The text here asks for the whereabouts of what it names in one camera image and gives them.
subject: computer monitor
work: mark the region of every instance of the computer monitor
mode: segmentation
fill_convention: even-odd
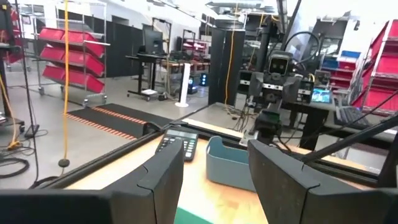
[[[147,54],[162,54],[163,33],[155,30],[144,29],[144,45]]]

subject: teal plastic bin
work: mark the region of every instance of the teal plastic bin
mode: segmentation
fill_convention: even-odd
[[[206,149],[206,176],[219,184],[256,191],[250,175],[248,152],[225,147],[219,136],[210,138]]]

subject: wooden table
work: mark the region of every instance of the wooden table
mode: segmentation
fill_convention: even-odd
[[[212,129],[232,136],[242,136],[242,133],[192,119],[185,119],[184,121],[194,126]],[[162,136],[141,146],[78,180],[68,186],[67,189],[99,190],[108,186],[152,157],[161,139]],[[256,193],[216,184],[206,178],[205,149],[207,144],[208,141],[199,139],[194,160],[184,165],[183,185],[178,207],[213,223],[267,223]],[[291,149],[302,154],[309,152],[293,146],[291,146]],[[335,157],[328,156],[324,159],[358,169],[365,169],[364,166]]]

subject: machine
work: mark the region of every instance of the machine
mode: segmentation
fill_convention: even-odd
[[[0,190],[0,223],[174,223],[183,179],[176,140],[102,190]]]
[[[249,141],[248,152],[270,224],[398,222],[398,189],[359,190],[257,140]]]
[[[245,131],[242,145],[247,146],[248,139],[271,144],[275,136],[280,136],[282,125],[279,111],[282,101],[311,102],[314,82],[305,74],[296,73],[296,66],[292,53],[275,50],[269,56],[269,66],[265,72],[252,73],[247,104],[255,108],[259,103],[265,108],[260,111],[254,126]]]

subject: keyboard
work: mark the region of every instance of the keyboard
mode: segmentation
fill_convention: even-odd
[[[337,108],[335,116],[335,124],[345,126],[362,116],[363,116],[362,112],[359,109],[355,108],[354,106],[344,106],[341,108]],[[354,128],[359,130],[366,129],[370,126],[372,126],[372,124],[366,118],[361,118],[359,121],[347,125],[347,127],[349,128]]]

